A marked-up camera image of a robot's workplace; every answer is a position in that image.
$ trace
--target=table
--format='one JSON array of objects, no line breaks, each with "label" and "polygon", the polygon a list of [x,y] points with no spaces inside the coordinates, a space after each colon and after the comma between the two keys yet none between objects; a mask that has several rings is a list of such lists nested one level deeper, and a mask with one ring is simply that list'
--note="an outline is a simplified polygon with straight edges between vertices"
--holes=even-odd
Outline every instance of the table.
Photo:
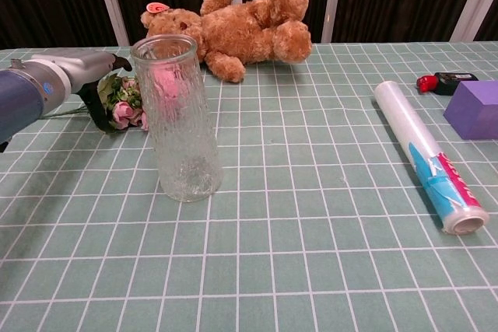
[{"label": "table", "polygon": [[[0,68],[34,51],[0,51]],[[498,43],[318,44],[241,85],[205,73],[225,176],[192,204],[162,193],[144,131],[102,135],[81,114],[29,126],[0,155],[0,329],[495,331],[498,143],[462,141],[449,98],[416,92],[438,71],[498,79]],[[389,79],[484,229],[440,231],[373,101]]]}]

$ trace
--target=plastic wrap roll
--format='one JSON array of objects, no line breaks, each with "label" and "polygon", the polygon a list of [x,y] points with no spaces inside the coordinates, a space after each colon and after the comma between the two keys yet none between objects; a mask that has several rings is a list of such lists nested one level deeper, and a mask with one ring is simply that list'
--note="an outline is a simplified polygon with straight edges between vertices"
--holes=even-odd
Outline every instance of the plastic wrap roll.
[{"label": "plastic wrap roll", "polygon": [[461,235],[487,224],[489,214],[482,209],[398,84],[382,82],[373,94],[442,220],[443,230]]}]

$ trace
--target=purple sponge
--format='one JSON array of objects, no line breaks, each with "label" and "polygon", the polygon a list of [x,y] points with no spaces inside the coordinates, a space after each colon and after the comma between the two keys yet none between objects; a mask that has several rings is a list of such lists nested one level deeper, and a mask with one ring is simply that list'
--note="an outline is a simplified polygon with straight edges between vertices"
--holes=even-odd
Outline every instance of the purple sponge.
[{"label": "purple sponge", "polygon": [[498,81],[462,81],[444,117],[464,140],[498,139]]}]

